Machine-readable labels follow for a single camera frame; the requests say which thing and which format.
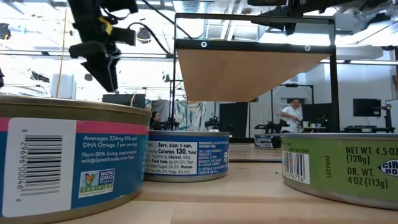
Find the blue can label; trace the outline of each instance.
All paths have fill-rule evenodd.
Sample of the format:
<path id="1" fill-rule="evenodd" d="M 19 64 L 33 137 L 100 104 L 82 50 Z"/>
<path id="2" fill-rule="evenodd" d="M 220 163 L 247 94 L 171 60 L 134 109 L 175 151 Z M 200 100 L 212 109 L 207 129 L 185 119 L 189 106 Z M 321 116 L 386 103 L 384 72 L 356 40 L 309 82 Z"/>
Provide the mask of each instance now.
<path id="1" fill-rule="evenodd" d="M 147 133 L 133 124 L 0 118 L 0 217 L 61 212 L 135 192 Z"/>
<path id="2" fill-rule="evenodd" d="M 145 173 L 201 176 L 228 170 L 229 137 L 150 135 Z"/>
<path id="3" fill-rule="evenodd" d="M 279 134 L 255 134 L 254 147 L 261 149 L 275 149 L 280 147 L 279 144 L 274 144 L 276 139 L 280 139 Z"/>

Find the wooden board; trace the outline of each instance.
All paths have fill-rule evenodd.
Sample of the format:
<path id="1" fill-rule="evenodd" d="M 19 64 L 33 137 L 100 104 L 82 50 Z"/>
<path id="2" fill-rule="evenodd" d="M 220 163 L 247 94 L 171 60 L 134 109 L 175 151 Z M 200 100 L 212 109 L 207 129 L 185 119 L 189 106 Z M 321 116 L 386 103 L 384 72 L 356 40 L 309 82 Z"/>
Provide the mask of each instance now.
<path id="1" fill-rule="evenodd" d="M 398 212 L 333 202 L 286 186 L 276 163 L 231 163 L 218 180 L 146 182 L 135 201 L 61 224 L 375 224 Z"/>
<path id="2" fill-rule="evenodd" d="M 327 54 L 178 49 L 192 101 L 248 102 L 318 64 Z"/>

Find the wooden table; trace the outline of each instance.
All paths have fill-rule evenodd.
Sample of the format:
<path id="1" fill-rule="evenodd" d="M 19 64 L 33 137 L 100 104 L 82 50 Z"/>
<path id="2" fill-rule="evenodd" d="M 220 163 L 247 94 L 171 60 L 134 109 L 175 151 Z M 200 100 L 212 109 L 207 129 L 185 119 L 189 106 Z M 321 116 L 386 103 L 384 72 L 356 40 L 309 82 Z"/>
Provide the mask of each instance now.
<path id="1" fill-rule="evenodd" d="M 282 152 L 280 149 L 256 149 L 254 144 L 230 144 L 229 159 L 231 161 L 280 161 Z"/>
<path id="2" fill-rule="evenodd" d="M 286 186 L 277 163 L 231 163 L 208 182 L 146 182 L 134 201 L 61 224 L 397 223 L 397 211 L 333 202 Z"/>

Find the tuna can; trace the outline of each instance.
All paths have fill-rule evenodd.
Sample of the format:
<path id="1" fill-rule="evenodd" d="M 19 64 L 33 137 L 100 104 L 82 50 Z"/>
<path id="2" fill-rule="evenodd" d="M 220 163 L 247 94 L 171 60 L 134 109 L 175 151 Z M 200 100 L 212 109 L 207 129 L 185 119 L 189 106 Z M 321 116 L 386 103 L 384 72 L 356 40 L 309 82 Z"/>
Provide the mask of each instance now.
<path id="1" fill-rule="evenodd" d="M 145 179 L 199 182 L 228 171 L 229 133 L 150 131 Z"/>
<path id="2" fill-rule="evenodd" d="M 398 134 L 281 134 L 282 175 L 294 189 L 398 210 Z"/>
<path id="3" fill-rule="evenodd" d="M 141 192 L 150 112 L 0 96 L 0 223 L 54 223 Z"/>
<path id="4" fill-rule="evenodd" d="M 279 134 L 255 134 L 254 147 L 256 149 L 279 149 Z"/>

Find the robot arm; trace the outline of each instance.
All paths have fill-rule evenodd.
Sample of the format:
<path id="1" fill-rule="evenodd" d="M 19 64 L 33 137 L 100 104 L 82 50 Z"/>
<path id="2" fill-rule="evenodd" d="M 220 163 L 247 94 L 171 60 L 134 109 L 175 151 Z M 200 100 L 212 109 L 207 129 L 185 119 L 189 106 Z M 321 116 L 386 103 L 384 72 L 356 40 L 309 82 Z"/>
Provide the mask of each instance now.
<path id="1" fill-rule="evenodd" d="M 69 48 L 71 58 L 84 57 L 82 65 L 90 72 L 106 91 L 118 89 L 116 64 L 121 51 L 116 42 L 135 45 L 136 32 L 130 29 L 113 27 L 118 18 L 110 12 L 128 9 L 131 14 L 138 12 L 135 0 L 68 0 L 78 30 L 81 44 Z M 101 8 L 108 12 L 103 16 Z"/>
<path id="2" fill-rule="evenodd" d="M 248 4 L 252 6 L 276 6 L 275 9 L 262 13 L 259 16 L 302 17 L 306 12 L 319 11 L 319 13 L 322 14 L 328 7 L 356 1 L 357 0 L 248 0 Z M 387 0 L 364 0 L 362 2 L 361 9 L 364 9 L 365 7 L 376 7 L 387 2 Z M 296 26 L 296 24 L 278 24 L 273 22 L 259 25 L 286 31 L 287 35 L 293 34 Z"/>

